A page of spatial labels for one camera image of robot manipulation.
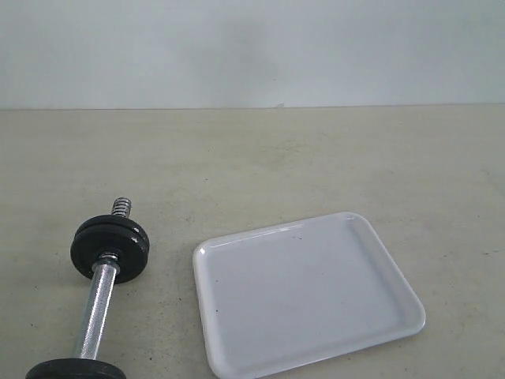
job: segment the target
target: beige table surface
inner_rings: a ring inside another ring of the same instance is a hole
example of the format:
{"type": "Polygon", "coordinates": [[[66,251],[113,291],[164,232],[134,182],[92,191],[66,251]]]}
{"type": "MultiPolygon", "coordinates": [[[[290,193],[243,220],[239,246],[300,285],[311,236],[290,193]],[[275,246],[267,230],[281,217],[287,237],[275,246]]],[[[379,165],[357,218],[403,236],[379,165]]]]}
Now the beige table surface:
{"type": "Polygon", "coordinates": [[[274,377],[505,377],[505,106],[0,112],[0,378],[71,352],[89,282],[69,244],[116,196],[152,243],[99,356],[131,379],[213,378],[199,242],[344,210],[372,222],[426,327],[274,377]]]}

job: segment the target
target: white wall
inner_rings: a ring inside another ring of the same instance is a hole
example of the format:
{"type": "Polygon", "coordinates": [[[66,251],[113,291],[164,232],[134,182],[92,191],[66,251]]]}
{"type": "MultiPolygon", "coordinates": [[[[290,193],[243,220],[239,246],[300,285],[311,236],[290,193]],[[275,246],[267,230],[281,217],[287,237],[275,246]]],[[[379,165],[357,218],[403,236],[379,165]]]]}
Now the white wall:
{"type": "Polygon", "coordinates": [[[1,108],[505,102],[504,0],[4,0],[1,108]]]}

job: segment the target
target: white tray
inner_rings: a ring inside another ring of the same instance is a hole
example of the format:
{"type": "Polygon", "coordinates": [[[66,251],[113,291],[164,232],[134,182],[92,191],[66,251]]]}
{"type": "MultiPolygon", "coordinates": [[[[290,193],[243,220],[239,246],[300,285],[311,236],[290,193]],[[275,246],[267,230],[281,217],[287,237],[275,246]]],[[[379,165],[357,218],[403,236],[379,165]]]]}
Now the white tray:
{"type": "Polygon", "coordinates": [[[222,379],[263,377],[425,325],[419,298],[354,213],[210,239],[193,267],[208,361],[222,379]]]}

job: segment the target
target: black weight plate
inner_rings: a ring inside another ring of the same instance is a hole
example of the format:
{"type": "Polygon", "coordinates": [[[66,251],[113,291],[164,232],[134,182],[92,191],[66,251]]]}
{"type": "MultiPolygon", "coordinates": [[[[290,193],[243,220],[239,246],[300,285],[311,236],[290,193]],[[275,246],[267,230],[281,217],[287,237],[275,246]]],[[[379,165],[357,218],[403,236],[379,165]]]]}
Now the black weight plate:
{"type": "Polygon", "coordinates": [[[136,278],[148,263],[149,246],[130,229],[111,224],[100,224],[83,229],[73,240],[70,256],[77,270],[93,277],[92,267],[102,253],[118,256],[119,274],[115,283],[136,278]]]}
{"type": "Polygon", "coordinates": [[[79,233],[81,233],[84,229],[88,227],[94,227],[95,225],[102,225],[102,224],[112,224],[112,225],[119,225],[121,227],[126,227],[131,231],[138,233],[142,237],[142,239],[148,244],[149,247],[149,237],[148,234],[143,229],[143,227],[141,227],[138,223],[136,223],[131,219],[115,215],[101,215],[92,217],[91,219],[85,221],[82,225],[80,225],[77,228],[75,235],[77,236],[79,233]]]}
{"type": "Polygon", "coordinates": [[[28,371],[25,379],[126,379],[126,376],[109,363],[65,358],[38,364],[28,371]]]}

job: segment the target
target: dumbbell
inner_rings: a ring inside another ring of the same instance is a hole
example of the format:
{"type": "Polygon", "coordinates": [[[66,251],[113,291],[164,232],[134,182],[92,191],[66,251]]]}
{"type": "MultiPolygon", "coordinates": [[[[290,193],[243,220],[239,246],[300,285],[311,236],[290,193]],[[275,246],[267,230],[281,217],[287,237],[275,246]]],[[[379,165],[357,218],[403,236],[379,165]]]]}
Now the dumbbell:
{"type": "Polygon", "coordinates": [[[93,217],[77,229],[70,256],[92,285],[72,358],[42,362],[26,379],[126,379],[118,367],[96,357],[114,283],[134,279],[148,263],[148,235],[129,219],[131,208],[129,199],[119,197],[110,215],[93,217]]]}

